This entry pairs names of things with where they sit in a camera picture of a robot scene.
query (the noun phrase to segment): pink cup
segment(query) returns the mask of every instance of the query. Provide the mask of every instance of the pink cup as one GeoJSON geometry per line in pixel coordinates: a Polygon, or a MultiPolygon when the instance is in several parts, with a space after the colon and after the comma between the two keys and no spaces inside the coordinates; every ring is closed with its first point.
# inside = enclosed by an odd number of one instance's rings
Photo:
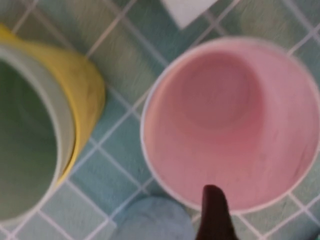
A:
{"type": "Polygon", "coordinates": [[[200,209],[204,185],[232,212],[266,207],[311,168],[320,135],[313,77],[270,43],[220,38],[175,60],[143,109],[145,160],[160,185],[200,209]]]}

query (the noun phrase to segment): dark brown object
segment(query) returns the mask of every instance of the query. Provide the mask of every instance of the dark brown object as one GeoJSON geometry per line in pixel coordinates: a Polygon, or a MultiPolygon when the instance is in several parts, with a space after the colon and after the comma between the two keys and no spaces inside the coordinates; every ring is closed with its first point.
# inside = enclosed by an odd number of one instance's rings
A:
{"type": "Polygon", "coordinates": [[[238,240],[226,196],[217,186],[203,188],[202,217],[196,240],[238,240]]]}

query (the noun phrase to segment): teal tile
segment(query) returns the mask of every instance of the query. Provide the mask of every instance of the teal tile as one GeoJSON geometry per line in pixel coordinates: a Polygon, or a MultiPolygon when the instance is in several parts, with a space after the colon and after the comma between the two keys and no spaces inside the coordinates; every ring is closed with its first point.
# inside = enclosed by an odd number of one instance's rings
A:
{"type": "Polygon", "coordinates": [[[318,155],[316,162],[312,166],[307,176],[302,182],[293,190],[293,194],[304,205],[307,205],[320,193],[320,155],[318,155]]]}
{"type": "Polygon", "coordinates": [[[88,141],[84,148],[82,149],[80,155],[77,157],[76,162],[79,162],[81,159],[87,156],[87,154],[93,149],[94,145],[88,141]]]}
{"type": "Polygon", "coordinates": [[[319,227],[305,214],[301,213],[273,233],[268,240],[313,240],[319,227]]]}
{"type": "Polygon", "coordinates": [[[130,104],[155,82],[163,67],[119,23],[92,56],[106,81],[130,104]]]}
{"type": "Polygon", "coordinates": [[[114,223],[109,222],[91,240],[109,240],[112,233],[116,230],[114,223]]]}
{"type": "Polygon", "coordinates": [[[169,61],[182,54],[209,26],[200,16],[180,30],[159,0],[138,0],[127,16],[169,61]]]}
{"type": "Polygon", "coordinates": [[[302,45],[294,55],[310,70],[318,86],[320,86],[320,46],[312,38],[302,45]]]}
{"type": "Polygon", "coordinates": [[[118,7],[123,9],[129,2],[130,0],[112,0],[118,7]]]}
{"type": "Polygon", "coordinates": [[[232,223],[235,233],[239,239],[256,240],[258,237],[241,221],[237,216],[232,216],[232,223]]]}
{"type": "Polygon", "coordinates": [[[265,234],[298,210],[299,207],[286,196],[272,206],[245,214],[243,217],[261,234],[265,234]]]}
{"type": "Polygon", "coordinates": [[[142,115],[145,103],[146,103],[146,100],[144,100],[142,103],[140,103],[140,105],[136,108],[136,111],[138,112],[138,114],[142,115]]]}
{"type": "Polygon", "coordinates": [[[207,36],[204,37],[204,39],[202,39],[200,44],[203,44],[203,43],[205,43],[207,41],[211,41],[213,39],[217,39],[217,38],[220,38],[220,37],[221,37],[221,35],[219,33],[217,33],[216,30],[213,29],[208,33],[207,36]]]}
{"type": "Polygon", "coordinates": [[[105,220],[68,185],[63,185],[42,211],[74,239],[85,239],[105,220]]]}
{"type": "Polygon", "coordinates": [[[151,177],[151,173],[142,153],[139,127],[140,122],[130,115],[102,147],[135,179],[144,183],[151,177]]]}
{"type": "Polygon", "coordinates": [[[135,202],[146,198],[147,195],[143,192],[139,192],[137,196],[135,196],[121,211],[119,211],[113,218],[114,222],[119,226],[122,221],[125,219],[127,215],[128,209],[131,207],[132,204],[135,202]]]}
{"type": "Polygon", "coordinates": [[[155,180],[146,187],[146,190],[152,196],[173,199],[155,180]]]}
{"type": "Polygon", "coordinates": [[[58,230],[36,214],[18,232],[19,240],[67,240],[58,230]]]}
{"type": "Polygon", "coordinates": [[[319,0],[293,0],[304,16],[313,26],[320,23],[320,1],[319,0]]]}
{"type": "Polygon", "coordinates": [[[37,6],[82,53],[115,19],[103,0],[40,0],[37,6]]]}
{"type": "Polygon", "coordinates": [[[98,142],[106,132],[126,113],[127,109],[108,91],[102,116],[97,123],[92,137],[98,142]]]}
{"type": "Polygon", "coordinates": [[[13,224],[9,224],[9,225],[5,225],[3,226],[5,230],[7,230],[9,233],[12,233],[19,225],[20,225],[21,221],[20,222],[16,222],[16,223],[13,223],[13,224]]]}
{"type": "Polygon", "coordinates": [[[263,38],[286,49],[307,34],[282,0],[242,0],[220,24],[231,35],[263,38]]]}
{"type": "Polygon", "coordinates": [[[232,2],[233,0],[217,0],[209,10],[217,18],[232,2]]]}
{"type": "Polygon", "coordinates": [[[309,207],[309,211],[320,221],[320,200],[309,207]]]}
{"type": "Polygon", "coordinates": [[[12,30],[25,10],[26,7],[19,0],[1,0],[0,23],[12,30]]]}
{"type": "Polygon", "coordinates": [[[71,181],[108,215],[137,190],[99,151],[71,176],[71,181]]]}
{"type": "Polygon", "coordinates": [[[24,40],[37,41],[61,48],[64,47],[33,14],[27,17],[19,28],[17,35],[24,40]]]}

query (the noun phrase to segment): blue object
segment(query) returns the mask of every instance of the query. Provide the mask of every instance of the blue object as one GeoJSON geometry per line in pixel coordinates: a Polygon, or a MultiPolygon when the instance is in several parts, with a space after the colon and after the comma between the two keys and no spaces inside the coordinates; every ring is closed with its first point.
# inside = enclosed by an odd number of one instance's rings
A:
{"type": "Polygon", "coordinates": [[[177,203],[149,197],[134,203],[111,240],[194,240],[192,222],[177,203]]]}

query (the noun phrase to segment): tile floor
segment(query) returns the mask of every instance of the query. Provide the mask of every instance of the tile floor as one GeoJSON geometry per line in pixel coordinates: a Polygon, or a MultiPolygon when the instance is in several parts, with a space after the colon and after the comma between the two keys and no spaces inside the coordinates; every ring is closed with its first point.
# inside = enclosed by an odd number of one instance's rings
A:
{"type": "MultiPolygon", "coordinates": [[[[109,87],[101,120],[68,179],[30,219],[0,226],[0,240],[107,240],[131,203],[169,197],[139,140],[143,104],[158,75],[188,48],[246,35],[284,47],[320,84],[319,13],[318,0],[218,0],[179,30],[159,0],[1,0],[0,22],[23,39],[83,53],[109,87]]],[[[197,228],[200,214],[187,211],[197,228]]],[[[311,240],[320,231],[320,158],[291,194],[232,219],[242,240],[311,240]]]]}

